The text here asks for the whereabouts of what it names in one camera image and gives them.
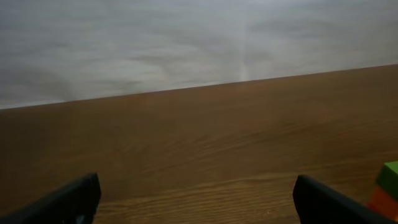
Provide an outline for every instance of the black object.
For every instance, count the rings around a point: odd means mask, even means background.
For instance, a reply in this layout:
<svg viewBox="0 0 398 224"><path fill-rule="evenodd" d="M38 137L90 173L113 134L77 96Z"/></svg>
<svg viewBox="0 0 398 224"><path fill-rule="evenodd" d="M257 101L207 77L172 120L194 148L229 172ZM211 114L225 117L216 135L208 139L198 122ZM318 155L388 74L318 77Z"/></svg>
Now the black object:
<svg viewBox="0 0 398 224"><path fill-rule="evenodd" d="M0 224L90 224L101 198L97 174L89 174L27 207Z"/></svg>
<svg viewBox="0 0 398 224"><path fill-rule="evenodd" d="M397 224L305 175L293 199L302 224Z"/></svg>

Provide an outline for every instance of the brown table top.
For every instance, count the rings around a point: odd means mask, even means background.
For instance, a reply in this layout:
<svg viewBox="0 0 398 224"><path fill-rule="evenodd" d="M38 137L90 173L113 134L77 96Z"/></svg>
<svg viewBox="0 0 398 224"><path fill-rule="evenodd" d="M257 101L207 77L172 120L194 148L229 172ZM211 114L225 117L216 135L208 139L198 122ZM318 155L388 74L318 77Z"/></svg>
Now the brown table top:
<svg viewBox="0 0 398 224"><path fill-rule="evenodd" d="M398 160L398 65L0 111L0 212L87 172L95 223L298 223L308 174L365 202Z"/></svg>

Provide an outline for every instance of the orange cube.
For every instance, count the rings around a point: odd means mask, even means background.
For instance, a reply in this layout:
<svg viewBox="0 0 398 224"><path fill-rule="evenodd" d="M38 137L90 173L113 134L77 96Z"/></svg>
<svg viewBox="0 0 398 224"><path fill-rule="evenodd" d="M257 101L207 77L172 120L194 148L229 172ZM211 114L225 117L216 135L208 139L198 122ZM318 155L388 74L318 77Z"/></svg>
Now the orange cube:
<svg viewBox="0 0 398 224"><path fill-rule="evenodd" d="M368 207L386 218L398 221L398 202L379 186L376 187Z"/></svg>

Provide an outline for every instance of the white backdrop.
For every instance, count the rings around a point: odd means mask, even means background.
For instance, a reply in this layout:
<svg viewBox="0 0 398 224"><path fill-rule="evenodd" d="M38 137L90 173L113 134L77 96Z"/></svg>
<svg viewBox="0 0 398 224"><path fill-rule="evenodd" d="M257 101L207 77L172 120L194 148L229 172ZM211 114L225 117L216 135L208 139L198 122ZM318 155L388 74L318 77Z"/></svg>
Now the white backdrop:
<svg viewBox="0 0 398 224"><path fill-rule="evenodd" d="M396 0L0 0L0 108L398 62Z"/></svg>

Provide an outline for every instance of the stacked blocks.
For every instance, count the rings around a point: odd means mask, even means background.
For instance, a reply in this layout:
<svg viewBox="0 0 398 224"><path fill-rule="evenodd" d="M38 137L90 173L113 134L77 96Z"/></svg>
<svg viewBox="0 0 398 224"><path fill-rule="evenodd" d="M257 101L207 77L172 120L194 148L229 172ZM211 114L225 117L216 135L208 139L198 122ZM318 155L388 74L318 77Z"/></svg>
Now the stacked blocks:
<svg viewBox="0 0 398 224"><path fill-rule="evenodd" d="M386 218L398 221L398 161L385 163L376 183L368 207Z"/></svg>

